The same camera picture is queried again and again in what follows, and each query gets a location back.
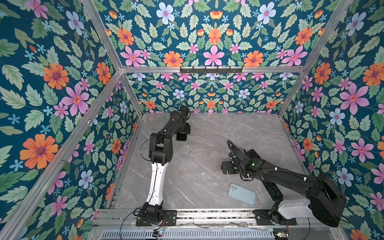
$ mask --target pink flower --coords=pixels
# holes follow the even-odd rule
[[[268,85],[269,85],[268,80],[265,80],[264,82],[261,82],[260,87],[263,89],[263,88],[267,88]]]
[[[351,146],[354,149],[357,149],[352,151],[352,155],[353,156],[359,155],[360,162],[365,162],[365,157],[369,159],[374,159],[373,154],[371,152],[368,152],[373,149],[373,144],[370,144],[370,143],[368,143],[367,145],[364,145],[364,144],[365,142],[363,138],[359,139],[359,145],[355,142],[351,143]]]
[[[373,205],[376,205],[377,209],[381,212],[383,210],[383,207],[384,207],[384,200],[382,199],[382,195],[380,192],[376,193],[377,196],[373,193],[371,193],[371,198],[373,198],[371,200],[371,203]]]
[[[377,170],[376,168],[371,169],[371,172],[376,176],[378,176],[378,177],[375,177],[375,179],[373,180],[373,182],[376,184],[381,184],[384,181],[384,164],[380,163],[379,169],[380,171]]]
[[[56,187],[63,187],[64,186],[63,181],[60,179],[62,179],[66,174],[67,174],[66,171],[62,171],[59,173],[59,175],[57,175],[56,180],[52,183],[52,185],[48,189],[48,195],[51,195],[53,193],[53,191],[55,190],[55,185],[56,185]]]
[[[75,151],[75,150],[77,150],[77,149],[79,149],[79,147],[80,147],[80,144],[77,144],[77,146],[76,146],[76,148],[73,150],[73,152],[72,152],[72,154],[71,154],[71,156],[68,158],[68,162],[72,162],[72,156],[73,157],[78,157],[79,156],[79,153],[77,152],[77,151]]]
[[[205,52],[203,53],[204,57],[207,58],[207,60],[205,61],[205,65],[210,65],[212,63],[212,66],[215,66],[215,63],[217,65],[221,65],[221,60],[219,58],[222,58],[224,56],[224,53],[223,52],[217,52],[217,46],[216,45],[213,45],[211,47],[211,53],[209,52]]]
[[[188,82],[188,79],[192,79],[192,76],[190,75],[190,73],[177,73],[177,75],[181,76],[179,77],[180,81],[184,80],[184,82]]]
[[[25,4],[30,9],[34,10],[33,12],[37,18],[43,16],[43,18],[48,19],[47,14],[45,14],[45,12],[48,11],[48,8],[42,5],[40,0],[29,0],[29,2],[26,2]]]
[[[316,168],[316,166],[313,165],[313,163],[310,163],[310,166],[308,167],[308,169],[311,170],[311,172],[314,172],[315,168]]]
[[[167,82],[169,82],[169,79],[173,79],[172,73],[162,73],[161,79],[166,79]]]
[[[253,73],[252,79],[255,79],[256,82],[259,81],[260,78],[264,78],[264,73]]]
[[[297,150],[297,154],[299,155],[300,159],[305,162],[305,157],[303,156],[303,154],[305,153],[305,149],[300,149],[300,145],[298,144],[296,146],[296,150]]]
[[[85,114],[85,112],[88,110],[88,104],[84,102],[85,100],[88,100],[89,94],[88,93],[81,93],[81,87],[79,84],[76,84],[74,86],[74,91],[70,87],[66,87],[65,90],[67,91],[68,95],[71,97],[63,97],[61,100],[65,105],[71,106],[70,112],[71,116],[74,116],[77,114],[77,108],[79,108],[79,112],[82,114]]]
[[[128,46],[125,46],[125,51],[127,53],[121,52],[120,55],[122,57],[124,57],[124,58],[127,58],[127,60],[125,61],[125,64],[127,66],[130,66],[133,63],[133,65],[135,67],[139,67],[140,66],[139,63],[140,64],[144,64],[145,63],[145,61],[142,58],[139,58],[140,57],[140,50],[135,50],[132,53],[132,49],[130,47],[128,47]]]
[[[316,106],[313,107],[313,109],[311,109],[311,116],[314,116],[314,117],[317,117],[319,115],[319,109],[320,108],[317,108]]]
[[[151,53],[148,53],[146,49],[140,50],[140,57],[144,57],[144,60],[151,59],[149,56]]]
[[[61,196],[58,196],[57,202],[51,203],[50,205],[52,208],[51,217],[55,215],[56,212],[58,216],[61,215],[62,209],[67,208],[67,204],[65,203],[65,201],[67,201],[67,197],[61,198]]]
[[[332,146],[335,147],[334,151],[337,152],[339,151],[339,154],[342,154],[343,151],[346,150],[346,148],[343,146],[344,145],[344,141],[339,141],[336,139],[336,143],[333,143]]]
[[[293,66],[293,64],[300,65],[301,64],[300,58],[303,58],[308,54],[308,52],[301,52],[302,50],[303,50],[302,45],[296,49],[296,52],[294,52],[292,49],[289,49],[288,57],[284,58],[281,62],[288,63],[287,66]]]
[[[193,43],[191,43],[191,46],[189,46],[188,49],[189,49],[189,53],[194,53],[194,54],[196,54],[196,51],[199,50],[197,48],[197,44],[193,45]]]
[[[284,50],[284,48],[281,50],[281,52],[278,52],[277,53],[277,58],[280,58],[280,59],[283,59],[284,57],[286,57],[287,56],[287,52],[288,52],[288,50]]]
[[[311,83],[312,81],[312,77],[305,77],[305,80],[303,82],[303,90],[305,90],[306,92],[308,92],[308,90],[313,86],[313,84]]]
[[[63,103],[62,102],[59,102],[59,106],[55,105],[53,106],[53,108],[55,108],[57,111],[55,112],[55,115],[58,116],[60,115],[60,118],[63,119],[64,118],[64,115],[68,115],[68,111],[66,111],[68,109],[68,106],[63,106]]]
[[[314,91],[311,93],[311,96],[313,96],[312,98],[312,101],[317,101],[317,102],[320,102],[320,97],[324,96],[324,93],[322,93],[321,91],[323,90],[323,87],[320,87],[320,88],[317,88],[315,87],[314,88]]]
[[[341,87],[341,90],[343,91],[344,89],[345,90],[348,90],[349,89],[349,86],[351,85],[352,82],[349,81],[349,78],[342,78],[341,79],[341,83],[339,84],[339,87]]]
[[[89,155],[89,152],[93,152],[93,147],[95,146],[95,144],[93,144],[92,142],[93,141],[85,142],[85,148],[83,150],[87,152],[87,155]]]
[[[351,83],[351,85],[349,86],[349,93],[340,93],[340,98],[346,100],[341,104],[340,109],[344,110],[350,106],[349,111],[352,113],[352,115],[355,115],[358,111],[358,105],[361,107],[368,106],[368,99],[361,98],[361,96],[365,95],[368,92],[368,88],[368,86],[364,86],[356,92],[356,84]]]
[[[157,81],[155,85],[156,85],[156,88],[159,88],[160,90],[163,89],[164,87],[163,82],[159,82],[159,81]]]
[[[237,79],[237,82],[240,82],[241,80],[245,80],[248,73],[236,73],[234,76],[233,76],[233,79]]]
[[[231,88],[233,88],[233,83],[230,83],[229,81],[227,83],[224,84],[224,89],[226,90],[230,90]]]
[[[109,106],[109,108],[106,108],[107,110],[107,116],[111,118],[113,116],[113,109]]]
[[[232,47],[229,49],[229,51],[232,51],[232,54],[234,54],[234,53],[238,53],[239,49],[240,49],[239,44],[236,43],[236,44],[232,44]]]
[[[195,83],[191,83],[191,89],[193,90],[197,90],[197,89],[200,89],[200,86],[201,84],[198,84],[197,81],[195,81]]]

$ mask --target floral wallpaper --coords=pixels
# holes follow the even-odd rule
[[[304,65],[337,3],[95,1],[123,64],[173,67]]]
[[[350,239],[384,237],[384,29],[381,0],[354,1],[284,115],[308,173],[347,197]]]

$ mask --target aluminum frame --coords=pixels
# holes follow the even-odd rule
[[[291,104],[294,96],[296,95],[297,91],[299,90],[301,84],[303,83],[304,79],[308,76],[308,73],[310,72],[312,66],[316,63],[317,58],[319,57],[321,51],[327,44],[329,38],[331,37],[333,31],[336,29],[337,25],[339,25],[339,22],[343,15],[346,13],[349,5],[353,3],[353,0],[340,0],[338,5],[336,6],[335,11],[331,15],[331,17],[328,20],[327,25],[324,28],[324,32],[320,36],[316,46],[313,48],[311,54],[309,55],[307,61],[305,62],[305,70],[300,76],[296,79],[295,83],[293,84],[291,90],[289,91],[287,97],[284,100],[284,103],[280,110],[278,111],[278,115],[280,117],[283,117],[283,114],[285,113],[286,109],[288,108],[289,104]]]
[[[16,209],[11,219],[5,224],[0,232],[0,240],[16,239],[21,229],[25,226],[29,217],[34,213],[41,199],[47,193],[52,182],[55,181],[67,159],[75,149],[78,142],[84,136],[89,123],[96,117],[111,91],[115,88],[121,78],[121,72],[115,73],[108,84],[103,88],[99,96],[93,102],[89,110],[84,114],[79,124],[59,149],[55,157],[48,164],[44,172],[37,179],[32,189],[28,192],[23,202]]]

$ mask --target small blue flower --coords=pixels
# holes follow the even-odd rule
[[[210,20],[209,20],[209,16],[204,16],[203,21],[205,21],[205,23],[209,22],[209,21],[210,21]]]
[[[45,135],[47,135],[47,132],[51,131],[51,129],[49,129],[49,127],[50,127],[49,125],[47,125],[47,126],[42,125],[41,128],[43,130],[41,130],[40,133],[44,133]]]
[[[17,170],[19,170],[19,168],[23,168],[23,161],[18,161],[17,159],[15,160],[15,164],[12,164],[11,166],[9,166],[9,168],[14,168],[14,171],[17,172]]]
[[[223,19],[221,19],[221,21],[226,23],[228,21],[228,15],[227,16],[223,16]]]
[[[49,106],[47,106],[47,108],[43,109],[43,112],[47,113],[47,116],[49,116],[50,114],[52,114],[52,110],[53,108],[50,108]]]
[[[24,55],[24,57],[26,57],[26,58],[29,58],[29,60],[30,61],[32,61],[32,59],[36,59],[35,57],[34,57],[34,53],[29,53],[27,50],[25,50],[25,53],[26,53],[26,55]]]
[[[61,233],[61,234],[64,234],[64,235],[67,235],[67,233],[70,231],[70,227],[69,225],[68,226],[65,226],[64,227],[64,231]]]
[[[70,178],[68,178],[67,180],[64,181],[65,183],[65,186],[64,187],[69,187],[70,183],[72,182],[72,180]]]
[[[20,121],[19,121],[20,117],[16,117],[16,114],[12,114],[12,117],[8,117],[7,119],[12,121],[12,125],[14,125],[15,122],[20,123]]]
[[[121,21],[125,20],[124,17],[125,17],[124,15],[122,15],[121,13],[119,13],[119,18],[120,18]]]
[[[104,17],[105,17],[105,20],[108,21],[109,23],[112,21],[111,16],[104,15]]]

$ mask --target light blue flower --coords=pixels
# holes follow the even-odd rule
[[[26,57],[26,58],[29,58],[29,60],[30,61],[32,61],[32,59],[36,59],[35,57],[34,57],[34,53],[29,53],[27,50],[25,50],[25,53],[26,53],[26,55],[24,55],[24,57]]]
[[[47,106],[47,108],[43,109],[43,112],[47,113],[47,116],[49,116],[50,114],[52,114],[52,110],[53,108],[50,108],[49,106]]]
[[[12,117],[8,117],[7,119],[12,121],[12,125],[14,125],[15,122],[20,123],[20,121],[19,121],[20,117],[16,117],[16,114],[12,114]]]
[[[226,23],[228,21],[228,15],[227,16],[223,16],[223,19],[221,19],[221,21]]]
[[[17,159],[15,159],[15,164],[12,164],[11,166],[9,166],[9,168],[14,168],[14,171],[17,172],[17,170],[19,170],[19,168],[23,168],[23,161],[19,161]]]
[[[68,226],[65,226],[64,227],[64,231],[61,233],[61,234],[64,234],[64,235],[67,235],[67,233],[70,231],[70,227],[69,225]]]
[[[44,133],[45,135],[47,135],[47,133],[51,131],[51,129],[49,129],[49,127],[50,127],[49,125],[47,125],[47,126],[42,125],[41,128],[43,130],[41,130],[40,133]]]
[[[209,16],[204,16],[203,21],[205,21],[205,23],[210,22],[210,20],[209,20]]]
[[[124,15],[122,15],[121,13],[119,13],[119,18],[120,18],[121,21],[125,20],[124,17],[125,17]]]

